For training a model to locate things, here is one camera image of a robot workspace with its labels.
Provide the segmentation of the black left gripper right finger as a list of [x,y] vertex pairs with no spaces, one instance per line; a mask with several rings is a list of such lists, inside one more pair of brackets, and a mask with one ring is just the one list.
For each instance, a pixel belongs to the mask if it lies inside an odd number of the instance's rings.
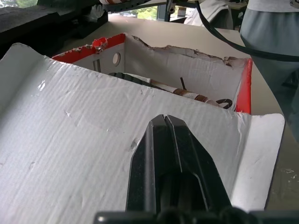
[[221,211],[231,206],[217,167],[187,124],[166,116],[182,173],[179,206],[189,211]]

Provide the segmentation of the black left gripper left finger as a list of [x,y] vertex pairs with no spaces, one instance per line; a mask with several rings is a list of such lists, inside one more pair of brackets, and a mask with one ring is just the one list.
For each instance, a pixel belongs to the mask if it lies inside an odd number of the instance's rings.
[[130,164],[126,210],[159,212],[161,176],[166,171],[168,127],[163,115],[153,118]]

